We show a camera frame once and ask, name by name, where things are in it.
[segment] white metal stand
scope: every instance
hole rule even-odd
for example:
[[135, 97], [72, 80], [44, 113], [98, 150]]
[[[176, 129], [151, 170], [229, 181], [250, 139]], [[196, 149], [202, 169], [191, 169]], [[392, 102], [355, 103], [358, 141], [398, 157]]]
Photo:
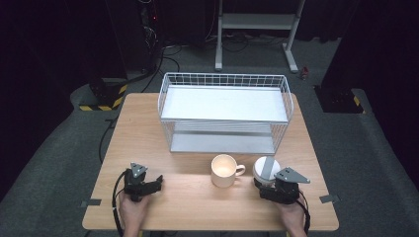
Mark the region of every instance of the white metal stand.
[[222, 0], [219, 0], [215, 70], [222, 70], [222, 29], [288, 30], [290, 31], [290, 37], [288, 42], [283, 43], [283, 49], [291, 72], [297, 73], [298, 68], [293, 59], [291, 47], [304, 3], [305, 0], [299, 0], [295, 14], [223, 14]]

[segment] black curtain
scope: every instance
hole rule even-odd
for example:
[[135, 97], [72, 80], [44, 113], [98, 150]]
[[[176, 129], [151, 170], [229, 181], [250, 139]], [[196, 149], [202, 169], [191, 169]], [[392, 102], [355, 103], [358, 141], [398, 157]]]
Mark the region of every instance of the black curtain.
[[86, 81], [67, 46], [63, 0], [0, 4], [3, 198], [43, 141], [73, 111], [70, 94]]
[[306, 0], [296, 37], [321, 41], [341, 38], [360, 0]]
[[385, 137], [417, 186], [418, 12], [415, 0], [360, 1], [321, 84], [365, 90]]

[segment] hand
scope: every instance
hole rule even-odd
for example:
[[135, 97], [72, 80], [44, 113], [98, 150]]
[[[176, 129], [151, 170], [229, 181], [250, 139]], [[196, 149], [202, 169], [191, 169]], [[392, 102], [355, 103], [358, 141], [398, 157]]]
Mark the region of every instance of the hand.
[[142, 222], [144, 221], [147, 205], [151, 196], [145, 196], [140, 202], [130, 200], [129, 195], [120, 192], [120, 216], [124, 224], [124, 236], [138, 236], [141, 229]]
[[[301, 196], [298, 201], [305, 203]], [[306, 237], [304, 232], [304, 210], [296, 202], [293, 204], [281, 204], [274, 202], [280, 211], [281, 222], [292, 237]]]

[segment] white cup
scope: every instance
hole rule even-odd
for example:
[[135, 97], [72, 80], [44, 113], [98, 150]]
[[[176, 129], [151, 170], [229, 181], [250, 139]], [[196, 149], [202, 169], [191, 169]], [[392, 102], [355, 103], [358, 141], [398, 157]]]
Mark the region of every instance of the white cup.
[[237, 165], [234, 158], [226, 154], [215, 156], [215, 158], [212, 159], [210, 168], [210, 179], [213, 184], [220, 188], [232, 186], [236, 176], [241, 176], [246, 171], [244, 165]]

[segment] white wire basket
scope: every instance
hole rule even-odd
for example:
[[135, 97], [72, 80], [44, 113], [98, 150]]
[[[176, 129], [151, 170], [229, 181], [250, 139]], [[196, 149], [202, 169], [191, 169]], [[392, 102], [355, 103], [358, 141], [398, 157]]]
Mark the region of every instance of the white wire basket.
[[283, 75], [166, 73], [158, 113], [171, 152], [277, 152], [293, 116]]

